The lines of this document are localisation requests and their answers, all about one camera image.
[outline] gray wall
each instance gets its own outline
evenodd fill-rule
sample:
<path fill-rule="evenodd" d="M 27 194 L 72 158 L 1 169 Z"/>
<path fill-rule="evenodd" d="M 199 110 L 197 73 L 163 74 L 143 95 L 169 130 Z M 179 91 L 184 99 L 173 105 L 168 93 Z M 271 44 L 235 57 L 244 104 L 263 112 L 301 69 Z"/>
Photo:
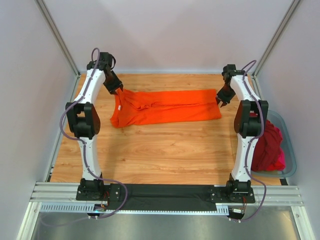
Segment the gray wall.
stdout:
<path fill-rule="evenodd" d="M 78 68 L 94 47 L 117 72 L 220 73 L 259 59 L 291 0 L 45 0 Z"/>
<path fill-rule="evenodd" d="M 258 77 L 270 108 L 282 115 L 297 160 L 298 185 L 320 238 L 320 1 L 303 0 Z"/>
<path fill-rule="evenodd" d="M 0 238 L 16 238 L 75 76 L 33 0 L 0 7 Z"/>

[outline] metal floor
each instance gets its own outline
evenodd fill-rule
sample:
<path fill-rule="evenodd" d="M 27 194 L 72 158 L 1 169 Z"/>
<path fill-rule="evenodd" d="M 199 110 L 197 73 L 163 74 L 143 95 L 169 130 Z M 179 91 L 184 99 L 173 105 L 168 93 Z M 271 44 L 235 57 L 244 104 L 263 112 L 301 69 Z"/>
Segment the metal floor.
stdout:
<path fill-rule="evenodd" d="M 255 207 L 248 206 L 246 216 Z M 40 213 L 33 240 L 295 240 L 300 239 L 290 207 L 265 206 L 245 223 L 225 216 L 116 214 L 68 226 L 46 227 L 83 218 L 84 213 Z"/>

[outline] wooden floor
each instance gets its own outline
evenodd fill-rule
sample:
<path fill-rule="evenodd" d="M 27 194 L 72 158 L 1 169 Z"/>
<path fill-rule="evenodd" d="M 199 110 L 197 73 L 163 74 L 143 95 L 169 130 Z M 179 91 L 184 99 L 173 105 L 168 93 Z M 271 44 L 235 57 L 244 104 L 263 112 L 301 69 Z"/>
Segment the wooden floor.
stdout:
<path fill-rule="evenodd" d="M 224 84 L 221 75 L 213 74 L 118 74 L 118 77 L 126 89 L 135 92 L 218 91 Z M 84 80 L 83 75 L 78 92 Z M 95 108 L 101 121 L 97 146 L 103 176 L 127 184 L 225 184 L 237 152 L 233 126 L 238 105 L 239 101 L 233 99 L 221 108 L 222 118 L 218 120 L 114 128 L 110 117 L 115 97 L 102 86 Z M 78 143 L 63 137 L 51 182 L 78 183 L 82 169 Z M 258 178 L 268 185 L 280 185 L 278 178 Z"/>

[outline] translucent plastic container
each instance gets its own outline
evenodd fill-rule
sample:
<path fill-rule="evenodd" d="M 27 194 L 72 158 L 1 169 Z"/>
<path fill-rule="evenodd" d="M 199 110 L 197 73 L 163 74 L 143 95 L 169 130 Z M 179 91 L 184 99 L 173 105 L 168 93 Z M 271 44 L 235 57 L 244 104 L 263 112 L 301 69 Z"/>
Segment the translucent plastic container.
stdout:
<path fill-rule="evenodd" d="M 283 171 L 251 171 L 255 175 L 270 177 L 270 178 L 288 178 L 295 174 L 297 163 L 294 150 L 291 145 L 289 133 L 283 118 L 276 112 L 269 110 L 267 119 L 278 129 L 280 129 L 283 137 L 281 148 L 284 152 L 285 169 Z"/>

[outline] orange shirt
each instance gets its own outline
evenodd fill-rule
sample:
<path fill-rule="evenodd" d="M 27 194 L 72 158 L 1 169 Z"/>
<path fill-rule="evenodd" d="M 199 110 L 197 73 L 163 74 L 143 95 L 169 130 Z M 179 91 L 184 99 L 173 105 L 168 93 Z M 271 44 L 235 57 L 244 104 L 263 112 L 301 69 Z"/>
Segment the orange shirt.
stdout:
<path fill-rule="evenodd" d="M 216 90 L 133 92 L 117 90 L 110 121 L 115 128 L 220 119 Z"/>

